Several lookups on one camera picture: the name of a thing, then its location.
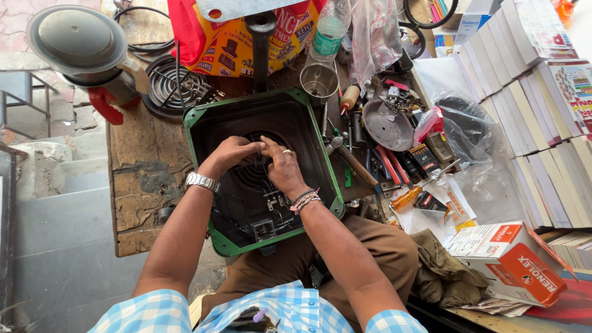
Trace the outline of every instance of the orange box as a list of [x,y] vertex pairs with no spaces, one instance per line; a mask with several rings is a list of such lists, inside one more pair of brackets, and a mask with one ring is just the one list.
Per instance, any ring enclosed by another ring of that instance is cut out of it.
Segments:
[[548,307],[567,285],[571,266],[522,221],[461,229],[446,248],[481,273],[492,297]]

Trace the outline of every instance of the metal lid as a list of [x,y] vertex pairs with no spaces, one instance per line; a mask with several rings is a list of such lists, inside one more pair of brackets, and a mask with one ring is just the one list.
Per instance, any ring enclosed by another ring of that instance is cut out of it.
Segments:
[[82,6],[55,6],[27,25],[33,52],[65,75],[96,73],[115,67],[126,56],[127,38],[109,16]]

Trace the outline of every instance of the blue checkered shirt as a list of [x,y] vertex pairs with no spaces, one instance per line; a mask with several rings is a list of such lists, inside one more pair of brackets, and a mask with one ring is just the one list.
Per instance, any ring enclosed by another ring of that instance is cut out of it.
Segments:
[[[218,305],[203,319],[195,332],[220,332],[252,307],[267,309],[273,324],[281,319],[278,332],[353,332],[348,321],[318,295],[295,281],[260,290]],[[155,290],[114,305],[90,332],[191,332],[187,300],[179,292]],[[368,333],[427,333],[408,313],[385,310],[370,319]]]

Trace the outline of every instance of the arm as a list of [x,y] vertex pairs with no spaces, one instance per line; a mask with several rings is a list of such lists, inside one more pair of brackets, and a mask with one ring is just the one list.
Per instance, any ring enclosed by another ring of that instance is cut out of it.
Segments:
[[[269,177],[290,200],[309,189],[304,183],[296,155],[261,137],[264,155],[273,156]],[[323,257],[333,278],[344,289],[360,325],[383,310],[406,311],[397,291],[364,245],[321,202],[312,201],[300,211],[304,229]]]
[[[265,144],[232,136],[201,164],[198,173],[219,181],[241,160],[259,153]],[[185,298],[195,275],[210,220],[214,193],[190,186],[156,238],[136,284],[133,297],[158,289],[172,289]]]

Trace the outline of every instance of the man's right hand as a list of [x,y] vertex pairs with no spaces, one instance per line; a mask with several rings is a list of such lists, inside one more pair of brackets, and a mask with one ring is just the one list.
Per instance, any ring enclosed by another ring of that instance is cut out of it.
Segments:
[[295,152],[283,153],[286,147],[279,146],[265,136],[261,136],[261,141],[267,145],[261,154],[274,159],[274,162],[269,165],[269,179],[275,187],[284,192],[290,200],[294,200],[310,189],[304,183]]

